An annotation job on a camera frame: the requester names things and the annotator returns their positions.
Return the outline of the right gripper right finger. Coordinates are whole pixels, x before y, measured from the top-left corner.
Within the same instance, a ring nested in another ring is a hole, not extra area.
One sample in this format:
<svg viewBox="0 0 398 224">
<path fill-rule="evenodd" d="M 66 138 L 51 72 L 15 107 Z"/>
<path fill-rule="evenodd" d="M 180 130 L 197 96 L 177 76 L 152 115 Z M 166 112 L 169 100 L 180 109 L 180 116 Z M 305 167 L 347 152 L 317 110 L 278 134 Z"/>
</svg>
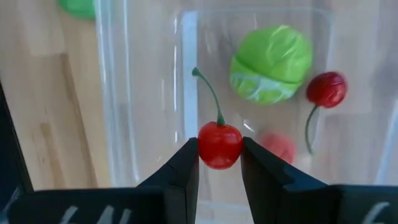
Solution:
<svg viewBox="0 0 398 224">
<path fill-rule="evenodd" d="M 398 224 L 398 187 L 328 185 L 243 139 L 241 172 L 255 224 Z"/>
</svg>

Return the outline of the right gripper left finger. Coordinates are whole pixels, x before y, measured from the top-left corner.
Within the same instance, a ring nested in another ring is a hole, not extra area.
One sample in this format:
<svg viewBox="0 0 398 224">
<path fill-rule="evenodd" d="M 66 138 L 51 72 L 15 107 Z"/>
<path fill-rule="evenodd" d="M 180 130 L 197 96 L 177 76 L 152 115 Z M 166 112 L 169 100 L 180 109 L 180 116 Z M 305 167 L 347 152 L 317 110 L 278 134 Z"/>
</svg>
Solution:
<svg viewBox="0 0 398 224">
<path fill-rule="evenodd" d="M 10 206 L 9 224 L 194 224 L 198 140 L 189 139 L 136 187 L 42 190 Z"/>
</svg>

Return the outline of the red cherry toy with stem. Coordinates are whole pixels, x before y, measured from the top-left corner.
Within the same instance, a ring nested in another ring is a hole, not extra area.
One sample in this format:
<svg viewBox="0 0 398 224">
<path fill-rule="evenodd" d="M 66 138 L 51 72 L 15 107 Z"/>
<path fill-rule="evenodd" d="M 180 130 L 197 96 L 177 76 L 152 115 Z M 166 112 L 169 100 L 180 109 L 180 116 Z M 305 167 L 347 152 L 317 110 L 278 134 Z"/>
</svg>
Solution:
<svg viewBox="0 0 398 224">
<path fill-rule="evenodd" d="M 312 144 L 309 138 L 309 125 L 319 107 L 334 108 L 339 105 L 348 92 L 348 84 L 342 73 L 325 72 L 315 76 L 306 89 L 306 98 L 314 106 L 305 123 L 305 144 L 307 151 L 313 155 Z"/>
<path fill-rule="evenodd" d="M 243 151 L 243 135 L 224 120 L 218 96 L 207 78 L 197 67 L 192 70 L 192 75 L 206 83 L 217 108 L 216 121 L 207 122 L 198 132 L 198 154 L 202 161 L 212 169 L 229 169 Z"/>
</svg>

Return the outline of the clear plastic tupperware container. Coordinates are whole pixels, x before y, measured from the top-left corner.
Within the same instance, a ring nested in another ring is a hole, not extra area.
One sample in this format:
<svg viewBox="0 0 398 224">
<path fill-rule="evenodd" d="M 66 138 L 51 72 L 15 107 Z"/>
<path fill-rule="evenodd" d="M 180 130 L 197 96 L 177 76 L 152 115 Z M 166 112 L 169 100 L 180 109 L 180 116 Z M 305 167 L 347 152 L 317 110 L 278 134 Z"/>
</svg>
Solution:
<svg viewBox="0 0 398 224">
<path fill-rule="evenodd" d="M 265 133 L 294 142 L 292 164 L 326 184 L 398 187 L 398 0 L 96 0 L 109 168 L 116 187 L 137 186 L 201 126 L 217 117 L 259 143 Z M 260 105 L 229 82 L 230 63 L 252 30 L 291 26 L 313 44 L 295 95 Z M 310 81 L 342 73 L 334 108 L 314 104 Z"/>
</svg>

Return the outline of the green cabbage toy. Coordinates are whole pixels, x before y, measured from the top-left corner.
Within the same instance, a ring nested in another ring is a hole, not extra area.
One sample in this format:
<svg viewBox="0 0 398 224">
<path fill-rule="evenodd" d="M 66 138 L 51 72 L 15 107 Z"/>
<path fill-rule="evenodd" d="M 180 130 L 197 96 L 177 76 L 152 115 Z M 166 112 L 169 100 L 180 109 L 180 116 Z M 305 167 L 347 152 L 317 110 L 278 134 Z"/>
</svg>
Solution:
<svg viewBox="0 0 398 224">
<path fill-rule="evenodd" d="M 79 19 L 95 19 L 95 0 L 57 0 L 59 6 Z"/>
<path fill-rule="evenodd" d="M 229 82 L 241 98 L 260 105 L 293 97 L 313 62 L 313 44 L 291 26 L 252 30 L 230 63 Z"/>
</svg>

